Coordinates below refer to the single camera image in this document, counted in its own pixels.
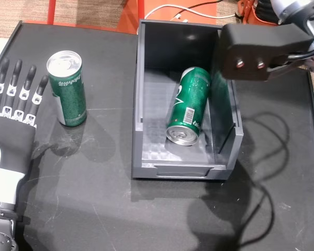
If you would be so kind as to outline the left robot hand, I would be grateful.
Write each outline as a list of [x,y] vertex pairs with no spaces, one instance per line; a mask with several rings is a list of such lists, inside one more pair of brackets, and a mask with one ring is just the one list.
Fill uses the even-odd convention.
[[30,93],[37,69],[32,65],[22,89],[18,90],[22,63],[16,62],[7,87],[8,58],[3,59],[0,69],[0,208],[8,210],[14,209],[18,184],[29,168],[36,116],[48,83],[48,76],[43,76],[35,93]]

